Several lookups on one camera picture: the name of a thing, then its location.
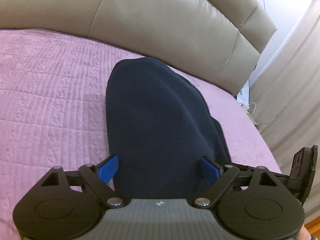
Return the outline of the beige leather headboard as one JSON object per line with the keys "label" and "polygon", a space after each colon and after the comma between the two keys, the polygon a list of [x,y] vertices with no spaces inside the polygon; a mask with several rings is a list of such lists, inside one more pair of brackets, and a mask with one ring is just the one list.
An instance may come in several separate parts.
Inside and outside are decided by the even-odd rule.
{"label": "beige leather headboard", "polygon": [[113,44],[231,94],[242,89],[276,31],[257,0],[1,0],[1,28]]}

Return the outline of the beige curtain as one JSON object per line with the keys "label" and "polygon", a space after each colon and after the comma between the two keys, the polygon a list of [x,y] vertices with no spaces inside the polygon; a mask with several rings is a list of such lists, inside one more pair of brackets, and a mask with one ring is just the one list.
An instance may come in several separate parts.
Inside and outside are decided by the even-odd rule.
{"label": "beige curtain", "polygon": [[319,10],[308,12],[251,89],[254,118],[281,171],[293,155],[319,145]]}

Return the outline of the navy hoodie with white stripes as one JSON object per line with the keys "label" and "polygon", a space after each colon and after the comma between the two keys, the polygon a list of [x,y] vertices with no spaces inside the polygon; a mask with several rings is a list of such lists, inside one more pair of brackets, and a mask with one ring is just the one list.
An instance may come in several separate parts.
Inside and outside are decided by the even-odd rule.
{"label": "navy hoodie with white stripes", "polygon": [[165,63],[119,61],[107,83],[106,123],[126,198],[193,198],[209,186],[200,159],[231,161],[221,125],[199,90]]}

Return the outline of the pink quilted bedspread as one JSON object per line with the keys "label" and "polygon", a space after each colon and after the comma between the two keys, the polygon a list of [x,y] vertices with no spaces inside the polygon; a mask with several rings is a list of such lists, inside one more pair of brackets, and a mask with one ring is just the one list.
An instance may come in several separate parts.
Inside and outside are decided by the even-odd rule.
{"label": "pink quilted bedspread", "polygon": [[44,30],[1,31],[1,239],[19,239],[13,208],[50,168],[108,156],[107,80],[136,57]]}

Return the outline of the bedside table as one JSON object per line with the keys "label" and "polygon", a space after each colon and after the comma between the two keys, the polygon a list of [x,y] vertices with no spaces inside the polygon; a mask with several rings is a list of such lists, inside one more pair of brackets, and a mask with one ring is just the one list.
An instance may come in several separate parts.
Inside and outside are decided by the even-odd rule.
{"label": "bedside table", "polygon": [[257,122],[253,118],[253,114],[255,113],[257,105],[255,102],[250,102],[249,96],[250,87],[249,81],[247,81],[235,98],[239,105],[242,107],[242,109],[246,112],[250,120],[253,122],[254,126],[258,127]]}

